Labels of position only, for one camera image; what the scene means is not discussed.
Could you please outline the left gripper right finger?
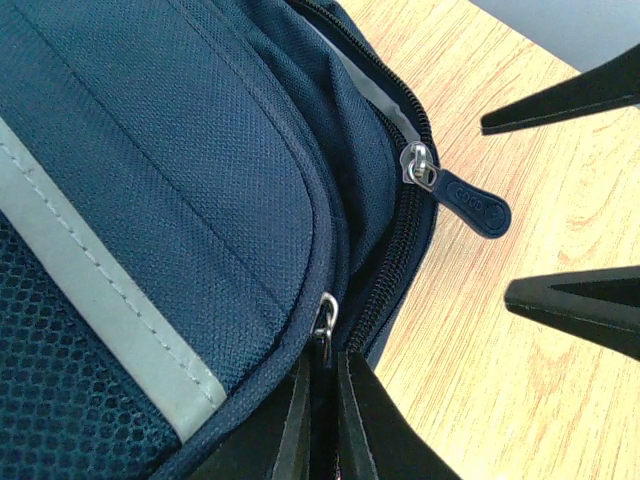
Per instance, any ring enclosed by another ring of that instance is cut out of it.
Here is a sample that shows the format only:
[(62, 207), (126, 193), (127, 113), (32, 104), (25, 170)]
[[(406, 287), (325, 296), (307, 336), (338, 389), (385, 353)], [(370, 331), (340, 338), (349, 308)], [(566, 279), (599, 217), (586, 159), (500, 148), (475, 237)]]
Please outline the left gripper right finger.
[(341, 478), (455, 477), (455, 471), (409, 425), (362, 354), (339, 355), (337, 384)]

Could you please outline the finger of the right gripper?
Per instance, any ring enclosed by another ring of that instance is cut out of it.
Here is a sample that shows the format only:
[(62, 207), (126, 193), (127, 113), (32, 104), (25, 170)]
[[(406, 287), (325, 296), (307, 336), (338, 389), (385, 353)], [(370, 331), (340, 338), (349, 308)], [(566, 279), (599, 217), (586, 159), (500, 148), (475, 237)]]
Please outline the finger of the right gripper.
[(639, 103), (639, 47), (481, 118), (484, 135), (540, 127)]
[(568, 272), (513, 280), (508, 311), (639, 358), (639, 267)]

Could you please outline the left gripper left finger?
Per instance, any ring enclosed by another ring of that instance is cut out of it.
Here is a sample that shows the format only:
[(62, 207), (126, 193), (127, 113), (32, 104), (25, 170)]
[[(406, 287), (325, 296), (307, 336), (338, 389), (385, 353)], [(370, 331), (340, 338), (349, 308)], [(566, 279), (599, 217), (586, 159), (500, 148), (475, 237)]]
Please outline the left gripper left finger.
[(310, 471), (310, 381), (309, 361), (301, 359), (191, 477), (307, 479)]

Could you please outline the navy blue backpack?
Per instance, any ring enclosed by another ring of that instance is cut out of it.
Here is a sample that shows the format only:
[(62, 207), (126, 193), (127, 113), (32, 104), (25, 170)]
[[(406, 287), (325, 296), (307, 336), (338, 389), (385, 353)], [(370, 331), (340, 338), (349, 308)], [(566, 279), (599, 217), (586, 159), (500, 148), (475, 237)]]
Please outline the navy blue backpack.
[(301, 359), (373, 369), (446, 207), (413, 92), (334, 1), (1, 5), (1, 475), (187, 479)]

